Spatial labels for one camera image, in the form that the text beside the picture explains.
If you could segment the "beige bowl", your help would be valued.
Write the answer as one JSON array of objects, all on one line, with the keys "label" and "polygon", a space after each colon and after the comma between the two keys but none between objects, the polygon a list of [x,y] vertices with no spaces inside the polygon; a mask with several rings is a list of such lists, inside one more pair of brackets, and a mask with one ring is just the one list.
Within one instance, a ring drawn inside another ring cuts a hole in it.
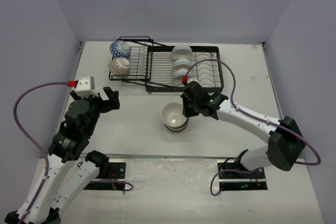
[{"label": "beige bowl", "polygon": [[183,114],[183,105],[181,103],[172,102],[162,108],[161,119],[165,125],[174,127],[183,124],[187,117]]},{"label": "beige bowl", "polygon": [[189,118],[187,118],[186,121],[183,124],[181,124],[180,126],[171,127],[171,126],[165,125],[165,127],[167,129],[185,129],[188,126],[188,122],[189,122]]}]

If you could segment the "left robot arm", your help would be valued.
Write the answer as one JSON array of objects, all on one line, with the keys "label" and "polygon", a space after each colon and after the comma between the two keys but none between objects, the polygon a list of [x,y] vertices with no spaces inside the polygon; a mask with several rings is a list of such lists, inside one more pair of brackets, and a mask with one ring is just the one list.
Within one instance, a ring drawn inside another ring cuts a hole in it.
[{"label": "left robot arm", "polygon": [[71,91],[73,102],[48,151],[43,152],[45,167],[26,201],[18,210],[7,214],[5,223],[60,223],[77,195],[96,177],[108,175],[108,157],[92,151],[82,162],[79,173],[64,182],[88,146],[100,115],[120,108],[119,92],[110,87],[103,90],[107,100],[92,88]]}]

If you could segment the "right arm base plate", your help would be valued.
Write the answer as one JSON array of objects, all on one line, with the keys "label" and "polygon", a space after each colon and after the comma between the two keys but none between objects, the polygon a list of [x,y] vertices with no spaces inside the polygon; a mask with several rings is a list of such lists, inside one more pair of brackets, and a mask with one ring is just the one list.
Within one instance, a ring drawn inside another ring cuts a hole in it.
[{"label": "right arm base plate", "polygon": [[221,191],[267,190],[264,168],[253,174],[226,172],[218,176]]}]

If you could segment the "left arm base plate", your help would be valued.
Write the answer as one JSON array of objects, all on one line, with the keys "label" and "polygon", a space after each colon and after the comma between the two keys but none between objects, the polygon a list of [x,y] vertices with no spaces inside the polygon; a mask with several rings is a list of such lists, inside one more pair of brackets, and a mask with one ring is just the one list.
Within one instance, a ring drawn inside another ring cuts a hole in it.
[{"label": "left arm base plate", "polygon": [[[125,170],[125,162],[109,162],[108,167],[94,181],[124,180]],[[124,191],[125,185],[121,183],[89,183],[84,190]]]}]

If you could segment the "beige bowl front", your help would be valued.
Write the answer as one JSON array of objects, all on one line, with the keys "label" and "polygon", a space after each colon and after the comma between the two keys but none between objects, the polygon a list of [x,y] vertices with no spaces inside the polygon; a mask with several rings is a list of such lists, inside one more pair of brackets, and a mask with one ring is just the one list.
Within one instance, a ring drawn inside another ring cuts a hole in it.
[{"label": "beige bowl front", "polygon": [[189,122],[189,118],[187,118],[186,121],[183,124],[181,124],[180,126],[171,127],[171,126],[165,125],[165,127],[167,129],[185,129],[188,126],[188,122]]}]

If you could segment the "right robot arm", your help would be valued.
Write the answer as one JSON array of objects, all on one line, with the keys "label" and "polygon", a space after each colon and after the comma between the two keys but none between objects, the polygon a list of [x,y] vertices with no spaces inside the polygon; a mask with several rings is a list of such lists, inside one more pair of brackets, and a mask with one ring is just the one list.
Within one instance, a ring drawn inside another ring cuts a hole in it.
[{"label": "right robot arm", "polygon": [[265,142],[265,146],[244,150],[229,169],[239,178],[248,177],[254,170],[274,166],[282,171],[289,171],[305,148],[300,140],[301,133],[294,119],[283,120],[265,117],[254,111],[239,111],[239,106],[218,92],[209,94],[199,83],[192,81],[182,89],[183,114],[190,118],[199,114],[215,120],[231,123]]}]

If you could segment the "black bowl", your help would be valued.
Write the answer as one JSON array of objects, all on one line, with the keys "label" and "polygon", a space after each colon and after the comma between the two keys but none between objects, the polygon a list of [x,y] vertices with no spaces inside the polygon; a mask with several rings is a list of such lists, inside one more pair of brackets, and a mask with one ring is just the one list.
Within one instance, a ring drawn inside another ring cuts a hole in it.
[{"label": "black bowl", "polygon": [[177,132],[182,132],[184,131],[185,129],[168,129],[170,132],[174,132],[174,133],[177,133]]}]

